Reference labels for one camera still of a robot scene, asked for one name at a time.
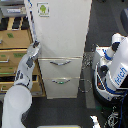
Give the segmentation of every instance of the cabinet door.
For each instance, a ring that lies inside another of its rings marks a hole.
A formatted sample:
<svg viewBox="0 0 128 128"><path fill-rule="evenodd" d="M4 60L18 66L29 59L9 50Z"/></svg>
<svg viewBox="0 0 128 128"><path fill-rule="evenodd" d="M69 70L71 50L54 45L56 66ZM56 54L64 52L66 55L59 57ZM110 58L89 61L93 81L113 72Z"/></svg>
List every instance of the cabinet door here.
<svg viewBox="0 0 128 128"><path fill-rule="evenodd" d="M82 66L82 58L70 59L39 59L40 70L43 79L79 77Z"/></svg>
<svg viewBox="0 0 128 128"><path fill-rule="evenodd" d="M49 79L44 80L44 86L48 99L76 98L79 79Z"/></svg>
<svg viewBox="0 0 128 128"><path fill-rule="evenodd" d="M40 58L83 56L92 0L31 2L37 38L42 45ZM49 17L39 16L38 2L48 3ZM28 0L25 5L32 30Z"/></svg>

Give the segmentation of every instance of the label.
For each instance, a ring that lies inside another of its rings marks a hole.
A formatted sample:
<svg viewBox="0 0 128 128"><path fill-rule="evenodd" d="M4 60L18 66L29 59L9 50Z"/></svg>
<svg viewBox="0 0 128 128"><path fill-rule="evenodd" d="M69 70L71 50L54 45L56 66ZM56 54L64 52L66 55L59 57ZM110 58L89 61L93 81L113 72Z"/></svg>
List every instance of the label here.
<svg viewBox="0 0 128 128"><path fill-rule="evenodd" d="M118 69L113 77L113 80L118 87L121 86L122 82L124 81L125 77L128 74L128 71L126 68L127 68L126 66L123 66L122 64L120 64L120 66L118 67Z"/></svg>
<svg viewBox="0 0 128 128"><path fill-rule="evenodd" d="M26 53L13 53L15 58L22 58Z"/></svg>
<svg viewBox="0 0 128 128"><path fill-rule="evenodd" d="M8 13L20 13L20 9L7 9Z"/></svg>
<svg viewBox="0 0 128 128"><path fill-rule="evenodd" d="M8 35L8 38L14 38L12 33L7 33L7 35Z"/></svg>
<svg viewBox="0 0 128 128"><path fill-rule="evenodd" d="M49 5L48 3L37 3L39 16L49 16Z"/></svg>
<svg viewBox="0 0 128 128"><path fill-rule="evenodd" d="M1 55L1 57L6 57L6 55Z"/></svg>
<svg viewBox="0 0 128 128"><path fill-rule="evenodd" d="M9 69L13 69L13 67L10 67Z"/></svg>

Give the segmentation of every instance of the floor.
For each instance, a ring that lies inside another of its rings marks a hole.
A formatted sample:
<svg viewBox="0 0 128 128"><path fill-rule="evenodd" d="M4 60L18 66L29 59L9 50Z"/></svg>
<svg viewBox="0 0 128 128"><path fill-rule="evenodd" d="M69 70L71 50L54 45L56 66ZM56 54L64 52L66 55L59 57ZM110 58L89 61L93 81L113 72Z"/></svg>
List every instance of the floor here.
<svg viewBox="0 0 128 128"><path fill-rule="evenodd" d="M106 0L104 3L98 1L101 0L93 0L92 2L85 56L88 56L87 54L93 56L91 52L93 44L110 46L114 33L119 32L124 36L127 35L121 25L120 13L124 8L127 8L128 1ZM82 128L92 128L91 115L98 117L101 128L103 128L106 119L101 113L101 105L93 96L92 89L88 92L91 87L92 74L91 67L86 62L83 61L79 86L81 90L87 92L83 93L79 90L77 99L33 98L33 104L23 121L27 128L36 128L41 125L79 125ZM3 105L0 103L0 120L2 119L2 107Z"/></svg>

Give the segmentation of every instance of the cabinet drawer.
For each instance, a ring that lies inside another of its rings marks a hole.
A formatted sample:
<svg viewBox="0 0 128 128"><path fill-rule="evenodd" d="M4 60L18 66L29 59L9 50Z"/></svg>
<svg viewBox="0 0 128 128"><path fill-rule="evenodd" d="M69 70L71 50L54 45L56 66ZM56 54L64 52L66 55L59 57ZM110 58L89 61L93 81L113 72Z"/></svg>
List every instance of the cabinet drawer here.
<svg viewBox="0 0 128 128"><path fill-rule="evenodd" d="M17 66L27 49L0 50L0 66Z"/></svg>
<svg viewBox="0 0 128 128"><path fill-rule="evenodd" d="M48 99L76 98L79 79L47 79L44 80L44 86Z"/></svg>
<svg viewBox="0 0 128 128"><path fill-rule="evenodd" d="M82 58L72 59L39 59L43 79L60 77L79 77Z"/></svg>
<svg viewBox="0 0 128 128"><path fill-rule="evenodd" d="M0 67L0 76L15 76L17 73L18 67ZM39 71L37 69L37 65L33 70L33 75L39 75Z"/></svg>
<svg viewBox="0 0 128 128"><path fill-rule="evenodd" d="M14 77L10 77L10 78L8 77L6 81L3 80L3 82L0 82L0 93L5 94L7 90L13 86L13 84L14 84ZM39 76L37 76L36 79L33 80L33 87L31 89L31 93L33 92L37 92L37 94L38 92L39 93L42 92L41 87L39 85Z"/></svg>
<svg viewBox="0 0 128 128"><path fill-rule="evenodd" d="M17 67L0 67L0 76L15 76Z"/></svg>
<svg viewBox="0 0 128 128"><path fill-rule="evenodd" d="M28 30L5 30L0 32L0 49L4 48L28 48L30 39Z"/></svg>

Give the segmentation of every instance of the cable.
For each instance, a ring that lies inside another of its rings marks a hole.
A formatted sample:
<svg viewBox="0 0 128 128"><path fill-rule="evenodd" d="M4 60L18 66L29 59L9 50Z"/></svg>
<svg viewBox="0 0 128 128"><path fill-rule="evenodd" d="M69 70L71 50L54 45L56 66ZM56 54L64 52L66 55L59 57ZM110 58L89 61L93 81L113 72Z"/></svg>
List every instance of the cable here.
<svg viewBox="0 0 128 128"><path fill-rule="evenodd" d="M107 128L107 125L109 125L109 127L111 127L111 128L114 128L115 125L118 123L118 113L115 112L115 108L116 107L114 106L112 114L108 117L108 120L104 124L104 128Z"/></svg>
<svg viewBox="0 0 128 128"><path fill-rule="evenodd" d="M87 82L90 83L91 87L90 87L89 90L87 90L87 91L83 91L83 90L79 87L79 90L80 90L82 93L88 93L88 92L92 89L92 83L91 83L89 80L87 80Z"/></svg>
<svg viewBox="0 0 128 128"><path fill-rule="evenodd" d="M121 117L120 117L120 122L119 122L118 128L120 128L120 125L121 125L121 121L122 121L122 107L123 107L124 98L125 98L125 96L127 95L127 93L128 93L128 90L126 90L126 92L125 92L125 94L124 94L124 97L123 97L123 99L122 99L122 102L121 102Z"/></svg>

